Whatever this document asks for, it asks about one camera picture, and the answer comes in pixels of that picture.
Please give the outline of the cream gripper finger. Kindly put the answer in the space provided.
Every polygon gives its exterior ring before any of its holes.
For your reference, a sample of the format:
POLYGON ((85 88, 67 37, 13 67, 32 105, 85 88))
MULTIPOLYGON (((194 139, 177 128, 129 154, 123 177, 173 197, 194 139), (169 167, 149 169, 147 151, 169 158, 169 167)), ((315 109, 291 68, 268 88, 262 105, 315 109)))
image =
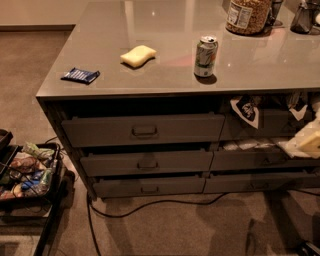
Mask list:
POLYGON ((285 149, 297 157, 320 157, 320 110, 315 114, 315 119, 304 126, 290 139, 285 149))

